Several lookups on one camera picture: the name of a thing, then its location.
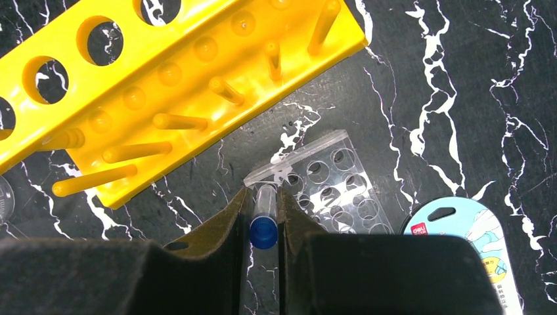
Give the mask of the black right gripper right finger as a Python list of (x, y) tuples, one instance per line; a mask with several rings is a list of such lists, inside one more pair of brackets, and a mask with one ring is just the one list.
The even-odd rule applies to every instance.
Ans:
[(336, 234), (278, 190), (281, 314), (502, 314), (456, 236)]

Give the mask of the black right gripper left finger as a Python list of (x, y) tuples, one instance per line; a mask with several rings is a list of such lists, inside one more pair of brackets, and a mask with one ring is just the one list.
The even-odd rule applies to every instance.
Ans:
[(237, 314), (252, 192), (151, 241), (3, 240), (2, 314)]

